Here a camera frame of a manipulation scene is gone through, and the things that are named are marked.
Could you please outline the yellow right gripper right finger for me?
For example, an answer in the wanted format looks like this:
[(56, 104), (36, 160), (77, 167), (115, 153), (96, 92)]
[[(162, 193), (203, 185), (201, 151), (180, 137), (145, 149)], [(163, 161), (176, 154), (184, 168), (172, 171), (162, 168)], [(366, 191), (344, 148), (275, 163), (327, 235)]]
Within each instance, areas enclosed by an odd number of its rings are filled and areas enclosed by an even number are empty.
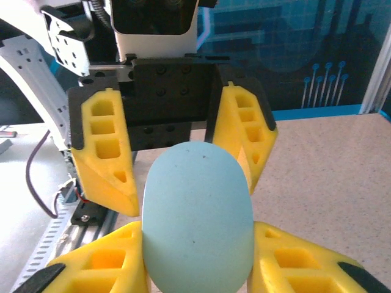
[(263, 222), (254, 223), (248, 292), (390, 292), (356, 260)]

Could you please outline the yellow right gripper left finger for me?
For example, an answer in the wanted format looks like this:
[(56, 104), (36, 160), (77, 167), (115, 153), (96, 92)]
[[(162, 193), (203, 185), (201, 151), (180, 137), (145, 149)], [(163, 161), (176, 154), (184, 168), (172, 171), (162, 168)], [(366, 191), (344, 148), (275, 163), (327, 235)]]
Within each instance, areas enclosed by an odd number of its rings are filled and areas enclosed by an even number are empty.
[(141, 222), (53, 259), (15, 292), (150, 292)]

